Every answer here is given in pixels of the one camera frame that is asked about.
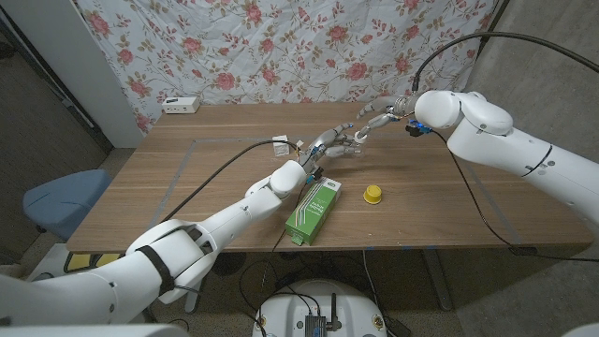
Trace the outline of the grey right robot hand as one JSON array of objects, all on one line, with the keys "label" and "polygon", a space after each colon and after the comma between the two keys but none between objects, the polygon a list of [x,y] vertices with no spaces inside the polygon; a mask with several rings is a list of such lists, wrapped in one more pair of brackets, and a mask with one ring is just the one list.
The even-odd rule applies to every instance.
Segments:
[{"label": "grey right robot hand", "polygon": [[376,116],[355,134],[355,141],[363,143],[372,130],[413,114],[417,100],[417,95],[381,96],[367,103],[359,111],[357,118],[360,119],[371,112],[376,113]]}]

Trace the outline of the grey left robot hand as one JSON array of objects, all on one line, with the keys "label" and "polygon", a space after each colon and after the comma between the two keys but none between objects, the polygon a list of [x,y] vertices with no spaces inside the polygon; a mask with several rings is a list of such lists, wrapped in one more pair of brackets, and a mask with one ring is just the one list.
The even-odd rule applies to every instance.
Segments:
[{"label": "grey left robot hand", "polygon": [[360,144],[353,136],[345,133],[346,129],[352,127],[351,123],[341,124],[319,135],[299,156],[299,163],[305,173],[314,173],[317,170],[318,160],[323,156],[336,158],[362,154]]}]

